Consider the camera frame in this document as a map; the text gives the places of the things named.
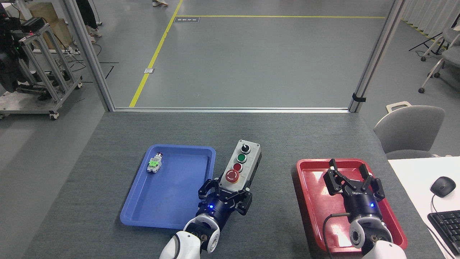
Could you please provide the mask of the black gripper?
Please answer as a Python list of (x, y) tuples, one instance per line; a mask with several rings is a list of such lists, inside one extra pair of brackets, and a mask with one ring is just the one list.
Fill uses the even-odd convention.
[[(345, 191), (342, 193), (344, 199), (345, 212), (349, 213), (348, 222), (352, 223), (357, 218), (375, 217), (383, 219), (377, 201), (386, 198), (382, 182), (379, 178), (374, 178), (369, 173), (365, 164), (361, 164), (359, 171), (364, 180), (361, 191)], [(330, 159), (329, 168), (323, 175), (323, 180), (329, 195), (334, 196), (342, 191), (345, 186), (352, 188), (351, 180), (339, 172), (335, 159)]]
[(227, 223), (232, 212), (237, 211), (245, 216), (252, 203), (252, 193), (249, 187), (230, 194), (220, 195), (219, 178), (207, 179), (198, 190), (198, 197), (202, 202), (198, 205), (197, 216), (205, 215), (212, 217), (220, 230)]

